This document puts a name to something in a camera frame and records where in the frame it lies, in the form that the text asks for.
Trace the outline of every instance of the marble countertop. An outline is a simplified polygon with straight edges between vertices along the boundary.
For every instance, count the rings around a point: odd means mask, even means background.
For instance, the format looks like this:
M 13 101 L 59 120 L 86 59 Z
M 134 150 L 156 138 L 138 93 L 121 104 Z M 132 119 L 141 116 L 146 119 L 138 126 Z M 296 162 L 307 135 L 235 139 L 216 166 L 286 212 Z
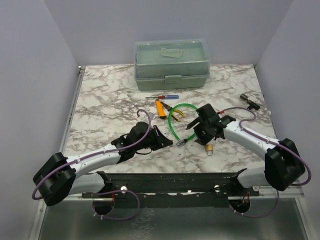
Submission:
M 88 66 L 85 70 L 79 97 L 76 103 L 65 156 L 83 154 L 109 144 L 126 134 L 141 120 L 137 110 L 143 108 L 155 114 L 152 125 L 169 139 L 173 139 L 168 121 L 158 118 L 155 101 L 145 97 L 163 94 L 163 91 L 139 91 L 134 79 L 132 65 Z M 210 78 L 204 87 L 166 90 L 165 94 L 178 94 L 177 100 L 166 100 L 170 106 L 190 103 L 201 107 L 211 104 L 216 111 L 229 107 L 247 107 L 239 96 L 245 93 L 258 103 L 258 118 L 244 125 L 266 136 L 275 137 L 270 116 L 261 93 L 252 65 L 212 65 Z M 185 127 L 196 117 L 193 109 L 179 108 L 186 114 L 173 127 L 181 139 L 193 131 Z M 251 117 L 243 110 L 231 110 L 228 115 L 241 120 Z M 194 142 L 182 147 L 163 148 L 148 155 L 135 155 L 126 162 L 100 169 L 108 173 L 220 173 L 236 172 L 243 168 L 264 166 L 264 162 L 242 146 L 224 139 L 211 141 L 213 156 L 208 156 L 204 147 Z

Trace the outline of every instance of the green tube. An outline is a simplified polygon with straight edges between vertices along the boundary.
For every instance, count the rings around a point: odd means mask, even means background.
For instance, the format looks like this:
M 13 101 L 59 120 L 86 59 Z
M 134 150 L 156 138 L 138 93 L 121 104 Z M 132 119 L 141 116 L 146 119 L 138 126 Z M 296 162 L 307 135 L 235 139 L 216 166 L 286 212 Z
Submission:
M 175 131 L 174 131 L 172 125 L 171 125 L 171 115 L 172 115 L 172 113 L 174 112 L 174 110 L 177 109 L 177 108 L 179 108 L 179 107 L 190 107 L 190 108 L 193 108 L 193 109 L 195 109 L 195 110 L 198 109 L 196 106 L 194 106 L 194 105 L 192 105 L 192 104 L 189 104 L 189 103 L 181 103 L 181 104 L 178 104 L 178 105 L 174 106 L 174 107 L 171 109 L 171 111 L 170 111 L 170 113 L 169 113 L 169 116 L 168 116 L 168 124 L 169 124 L 170 131 L 172 132 L 172 134 L 174 135 L 174 137 L 175 137 L 178 141 L 180 141 L 180 138 L 179 138 L 178 135 L 175 133 Z M 193 139 L 195 136 L 196 136 L 196 134 L 194 133 L 194 134 L 192 134 L 191 136 L 189 136 L 186 140 L 187 140 L 187 141 L 190 141 L 190 140 Z

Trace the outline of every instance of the white arm segment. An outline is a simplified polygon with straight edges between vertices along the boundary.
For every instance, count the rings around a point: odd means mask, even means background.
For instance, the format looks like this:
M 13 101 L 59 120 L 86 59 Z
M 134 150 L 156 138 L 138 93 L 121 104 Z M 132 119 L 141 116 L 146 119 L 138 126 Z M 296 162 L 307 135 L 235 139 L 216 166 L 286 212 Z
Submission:
M 262 135 L 256 131 L 253 131 L 250 129 L 251 132 L 265 138 L 268 140 L 271 140 L 273 142 L 279 142 L 278 139 L 270 138 L 265 135 Z M 249 133 L 246 133 L 245 131 L 242 131 L 239 127 L 238 121 L 232 121 L 230 122 L 226 128 L 223 129 L 224 138 L 227 140 L 230 140 L 232 142 L 235 142 L 246 149 L 250 150 L 251 152 L 257 154 L 263 161 L 265 160 L 265 154 L 267 152 L 267 149 L 273 149 L 275 146 L 266 143 L 264 141 L 261 141 L 260 139 L 255 138 L 254 136 L 250 135 Z
M 270 141 L 276 143 L 279 142 L 278 139 L 264 136 L 251 129 L 250 131 Z M 262 160 L 265 160 L 267 149 L 273 149 L 275 147 L 270 143 L 261 141 L 260 139 L 257 139 L 256 137 L 246 133 L 245 131 L 242 131 L 239 127 L 238 121 L 230 122 L 226 126 L 226 128 L 223 129 L 223 133 L 225 139 L 233 141 L 245 147 L 246 149 L 258 155 Z M 251 188 L 253 186 L 270 186 L 270 184 L 266 180 L 264 166 L 254 169 L 246 169 L 239 174 L 237 179 L 244 188 Z
M 85 174 L 73 182 L 69 195 L 98 193 L 104 186 L 105 182 L 98 173 Z
M 87 152 L 87 153 L 76 155 L 76 156 L 68 156 L 68 159 L 66 161 L 69 163 L 74 160 L 78 160 L 84 156 L 87 156 L 89 154 L 97 153 L 100 151 L 111 150 L 111 149 L 116 149 L 116 147 L 114 145 L 108 144 L 100 149 L 97 149 L 91 152 Z M 72 169 L 75 169 L 75 174 L 76 174 L 75 179 L 77 179 L 80 176 L 87 174 L 89 172 L 92 172 L 96 169 L 99 169 L 108 165 L 117 164 L 120 160 L 120 157 L 121 156 L 119 155 L 118 151 L 113 151 L 105 154 L 99 154 L 92 157 L 88 157 L 78 163 L 71 164 L 70 167 Z
M 270 186 L 266 180 L 265 167 L 246 169 L 237 177 L 239 183 L 245 189 L 253 186 Z

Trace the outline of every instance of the screwdriver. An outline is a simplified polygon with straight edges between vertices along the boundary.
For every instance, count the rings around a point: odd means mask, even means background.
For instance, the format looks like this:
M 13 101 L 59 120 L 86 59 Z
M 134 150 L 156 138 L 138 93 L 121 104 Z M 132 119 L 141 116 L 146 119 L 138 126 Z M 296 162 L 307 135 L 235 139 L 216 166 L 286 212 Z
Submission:
M 146 99 L 179 99 L 179 95 L 147 96 Z

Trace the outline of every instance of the white wall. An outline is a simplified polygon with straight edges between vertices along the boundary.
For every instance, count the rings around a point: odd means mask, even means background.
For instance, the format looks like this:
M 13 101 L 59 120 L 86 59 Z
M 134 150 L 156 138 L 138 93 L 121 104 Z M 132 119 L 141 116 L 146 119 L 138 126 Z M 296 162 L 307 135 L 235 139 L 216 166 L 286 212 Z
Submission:
M 0 239 L 28 239 L 32 178 L 59 150 L 79 69 L 42 0 L 0 3 Z
M 293 0 L 45 0 L 80 65 L 133 63 L 136 41 L 204 38 L 214 64 L 257 64 Z
M 319 0 L 294 0 L 256 72 L 277 136 L 294 140 L 311 167 L 303 190 L 320 236 L 319 11 Z

